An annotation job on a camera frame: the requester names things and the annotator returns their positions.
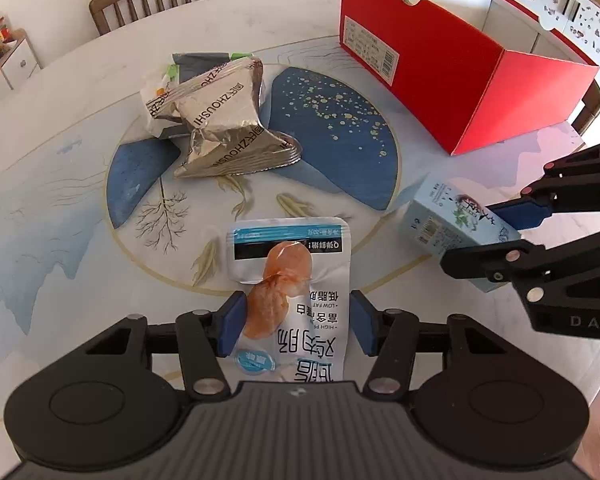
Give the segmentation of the light blue carton box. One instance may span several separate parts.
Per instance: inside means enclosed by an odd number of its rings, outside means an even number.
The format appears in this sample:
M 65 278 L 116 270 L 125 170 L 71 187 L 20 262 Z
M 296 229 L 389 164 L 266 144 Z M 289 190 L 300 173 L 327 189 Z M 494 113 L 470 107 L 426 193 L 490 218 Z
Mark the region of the light blue carton box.
M 521 239 L 488 207 L 431 174 L 399 193 L 392 209 L 401 208 L 401 233 L 438 261 L 450 249 Z

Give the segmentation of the chicken breast white pouch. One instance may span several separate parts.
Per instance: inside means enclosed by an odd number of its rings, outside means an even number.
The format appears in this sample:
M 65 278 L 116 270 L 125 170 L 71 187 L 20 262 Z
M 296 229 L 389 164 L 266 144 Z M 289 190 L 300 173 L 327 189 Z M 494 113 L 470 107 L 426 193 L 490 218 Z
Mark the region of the chicken breast white pouch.
M 232 352 L 240 374 L 268 382 L 339 382 L 349 338 L 351 233 L 337 217 L 238 221 L 227 272 L 247 287 Z

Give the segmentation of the silver foil snack bag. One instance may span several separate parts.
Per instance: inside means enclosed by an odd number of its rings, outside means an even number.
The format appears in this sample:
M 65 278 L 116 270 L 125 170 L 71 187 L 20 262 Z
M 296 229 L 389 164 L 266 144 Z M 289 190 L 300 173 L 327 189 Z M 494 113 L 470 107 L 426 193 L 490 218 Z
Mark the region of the silver foil snack bag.
M 270 130 L 260 119 L 263 64 L 248 56 L 209 70 L 163 95 L 146 126 L 158 139 L 184 130 L 188 149 L 174 177 L 253 174 L 288 167 L 301 158 L 299 141 Z

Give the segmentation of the white green blue pouch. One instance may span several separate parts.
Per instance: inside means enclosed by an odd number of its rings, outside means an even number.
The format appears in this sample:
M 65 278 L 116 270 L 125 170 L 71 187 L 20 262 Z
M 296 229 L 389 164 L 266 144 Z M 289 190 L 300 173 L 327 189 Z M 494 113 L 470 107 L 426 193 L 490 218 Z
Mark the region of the white green blue pouch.
M 143 76 L 140 98 L 148 125 L 156 119 L 156 108 L 162 107 L 164 94 L 189 79 L 238 60 L 238 58 L 248 58 L 248 56 L 251 56 L 250 52 L 173 53 L 170 61 L 161 63 Z

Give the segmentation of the brown wooden chair right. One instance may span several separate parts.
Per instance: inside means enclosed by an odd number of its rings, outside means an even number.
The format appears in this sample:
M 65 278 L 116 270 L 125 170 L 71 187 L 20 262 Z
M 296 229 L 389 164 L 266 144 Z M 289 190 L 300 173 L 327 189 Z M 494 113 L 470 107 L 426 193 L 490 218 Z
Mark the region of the brown wooden chair right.
M 586 130 L 591 127 L 594 120 L 600 116 L 600 85 L 596 80 L 592 81 L 592 84 L 590 84 L 588 90 L 582 96 L 581 102 L 583 103 L 583 107 L 576 118 L 573 119 L 571 125 L 580 136 L 583 136 Z

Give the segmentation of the red cardboard shoe box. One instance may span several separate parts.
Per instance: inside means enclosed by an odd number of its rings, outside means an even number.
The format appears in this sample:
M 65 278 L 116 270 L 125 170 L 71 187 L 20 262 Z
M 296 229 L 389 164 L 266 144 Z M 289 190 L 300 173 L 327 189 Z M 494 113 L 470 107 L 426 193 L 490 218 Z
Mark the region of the red cardboard shoe box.
M 341 0 L 339 40 L 451 155 L 564 122 L 598 72 L 515 0 Z

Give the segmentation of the round blue placemat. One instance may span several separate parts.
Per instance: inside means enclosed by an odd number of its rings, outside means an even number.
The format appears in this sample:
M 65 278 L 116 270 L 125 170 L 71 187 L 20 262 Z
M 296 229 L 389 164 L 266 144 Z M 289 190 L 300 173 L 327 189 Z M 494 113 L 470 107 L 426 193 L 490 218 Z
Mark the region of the round blue placemat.
M 117 148 L 107 179 L 111 224 L 142 234 L 184 232 L 184 180 L 217 178 L 254 204 L 243 177 L 262 171 L 384 211 L 399 180 L 396 140 L 372 103 L 329 76 L 279 72 L 260 58 L 204 73 L 158 76 L 142 92 L 145 125 Z

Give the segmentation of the white drawer sideboard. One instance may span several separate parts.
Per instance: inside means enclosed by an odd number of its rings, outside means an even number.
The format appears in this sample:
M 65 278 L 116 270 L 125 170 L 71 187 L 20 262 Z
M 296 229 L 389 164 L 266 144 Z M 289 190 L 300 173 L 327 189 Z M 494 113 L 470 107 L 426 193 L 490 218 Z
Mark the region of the white drawer sideboard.
M 14 31 L 14 40 L 5 44 L 0 56 L 0 102 L 42 70 L 23 29 Z

